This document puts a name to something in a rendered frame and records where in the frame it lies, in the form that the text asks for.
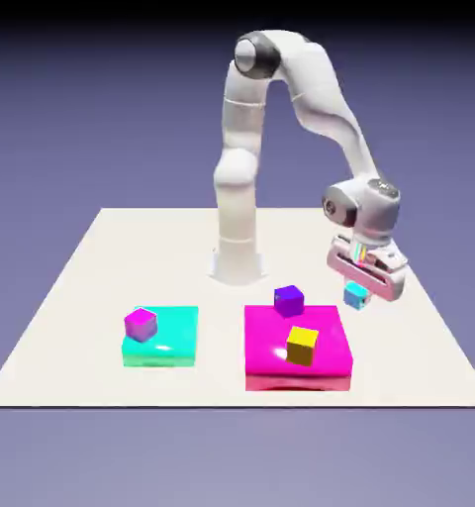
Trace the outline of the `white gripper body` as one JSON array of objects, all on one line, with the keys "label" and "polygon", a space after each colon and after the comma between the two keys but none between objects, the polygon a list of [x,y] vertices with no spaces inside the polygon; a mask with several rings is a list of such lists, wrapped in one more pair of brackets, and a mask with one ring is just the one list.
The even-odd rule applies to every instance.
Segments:
[{"label": "white gripper body", "polygon": [[395,301],[403,293],[408,260],[393,240],[369,248],[338,234],[332,239],[327,264],[384,300]]}]

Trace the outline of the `small light blue cube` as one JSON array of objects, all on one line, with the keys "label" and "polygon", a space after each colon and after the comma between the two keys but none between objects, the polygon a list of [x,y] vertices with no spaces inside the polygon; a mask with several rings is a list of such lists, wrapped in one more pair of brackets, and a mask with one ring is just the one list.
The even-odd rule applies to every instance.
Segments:
[{"label": "small light blue cube", "polygon": [[356,309],[360,310],[365,307],[370,300],[371,293],[367,288],[358,284],[353,280],[347,280],[343,290],[343,302]]}]

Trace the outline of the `small purple cube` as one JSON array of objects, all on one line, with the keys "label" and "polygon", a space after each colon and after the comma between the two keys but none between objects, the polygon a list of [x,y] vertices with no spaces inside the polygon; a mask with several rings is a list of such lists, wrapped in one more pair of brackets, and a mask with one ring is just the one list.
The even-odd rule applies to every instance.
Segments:
[{"label": "small purple cube", "polygon": [[305,308],[304,293],[295,285],[274,289],[274,308],[284,318],[300,315]]}]

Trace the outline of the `small yellow cube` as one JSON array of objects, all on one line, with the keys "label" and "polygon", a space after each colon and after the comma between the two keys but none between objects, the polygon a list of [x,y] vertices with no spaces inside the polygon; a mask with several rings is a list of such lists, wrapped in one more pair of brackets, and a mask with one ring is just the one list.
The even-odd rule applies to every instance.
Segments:
[{"label": "small yellow cube", "polygon": [[318,330],[293,326],[286,341],[286,360],[294,364],[310,366],[313,362],[318,336]]}]

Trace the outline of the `small magenta cube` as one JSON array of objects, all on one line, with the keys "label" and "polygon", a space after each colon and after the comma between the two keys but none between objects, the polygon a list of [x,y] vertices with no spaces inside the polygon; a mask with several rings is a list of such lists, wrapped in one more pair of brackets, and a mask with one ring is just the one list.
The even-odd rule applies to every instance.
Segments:
[{"label": "small magenta cube", "polygon": [[124,319],[126,336],[140,343],[157,333],[157,316],[143,307],[135,309]]}]

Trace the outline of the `large pink box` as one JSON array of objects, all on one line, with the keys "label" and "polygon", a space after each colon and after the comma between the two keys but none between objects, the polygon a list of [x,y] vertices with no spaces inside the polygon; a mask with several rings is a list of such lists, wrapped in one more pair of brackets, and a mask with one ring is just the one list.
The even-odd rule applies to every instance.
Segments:
[{"label": "large pink box", "polygon": [[245,389],[347,391],[353,357],[334,306],[284,317],[273,306],[244,308]]}]

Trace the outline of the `large cyan box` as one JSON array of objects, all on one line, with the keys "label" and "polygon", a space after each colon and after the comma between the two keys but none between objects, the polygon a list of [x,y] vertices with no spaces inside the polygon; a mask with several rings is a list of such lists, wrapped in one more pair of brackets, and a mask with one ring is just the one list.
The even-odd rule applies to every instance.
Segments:
[{"label": "large cyan box", "polygon": [[148,341],[140,343],[127,337],[125,332],[122,340],[123,365],[127,367],[193,366],[197,350],[198,307],[140,307],[156,314],[157,333]]}]

